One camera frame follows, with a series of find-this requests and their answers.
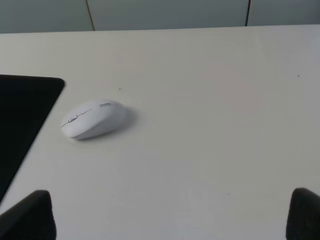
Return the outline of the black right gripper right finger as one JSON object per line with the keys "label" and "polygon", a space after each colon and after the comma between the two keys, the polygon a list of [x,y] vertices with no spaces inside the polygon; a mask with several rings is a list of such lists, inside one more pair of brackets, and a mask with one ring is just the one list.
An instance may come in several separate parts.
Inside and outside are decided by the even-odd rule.
{"label": "black right gripper right finger", "polygon": [[290,199],[286,223],[287,240],[320,239],[320,196],[307,188],[296,188]]}

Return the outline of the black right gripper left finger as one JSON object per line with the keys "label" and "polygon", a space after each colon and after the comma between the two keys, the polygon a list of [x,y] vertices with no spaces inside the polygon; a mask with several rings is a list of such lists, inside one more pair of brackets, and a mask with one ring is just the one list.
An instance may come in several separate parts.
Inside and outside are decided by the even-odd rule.
{"label": "black right gripper left finger", "polygon": [[2,240],[55,240],[57,228],[51,195],[36,190],[0,215]]}

